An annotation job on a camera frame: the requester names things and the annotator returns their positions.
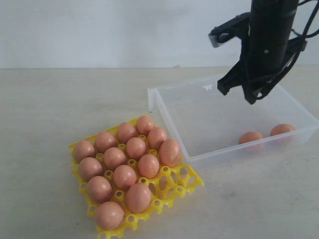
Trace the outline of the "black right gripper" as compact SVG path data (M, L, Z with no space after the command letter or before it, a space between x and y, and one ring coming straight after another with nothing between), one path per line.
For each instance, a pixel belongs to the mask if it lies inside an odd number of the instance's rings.
M252 49L243 42L239 61L218 80L217 88L225 96L230 89L241 86L245 100L252 105L265 98L287 75L306 46L307 41L301 37L274 49Z

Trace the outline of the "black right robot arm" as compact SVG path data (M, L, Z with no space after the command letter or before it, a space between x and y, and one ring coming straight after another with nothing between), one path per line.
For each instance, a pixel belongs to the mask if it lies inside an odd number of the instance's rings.
M290 39L298 4L254 0L249 12L211 30L208 37L215 48L235 37L241 40L238 62L217 82L223 95L240 86L246 101L254 104L287 75L307 44L303 35Z

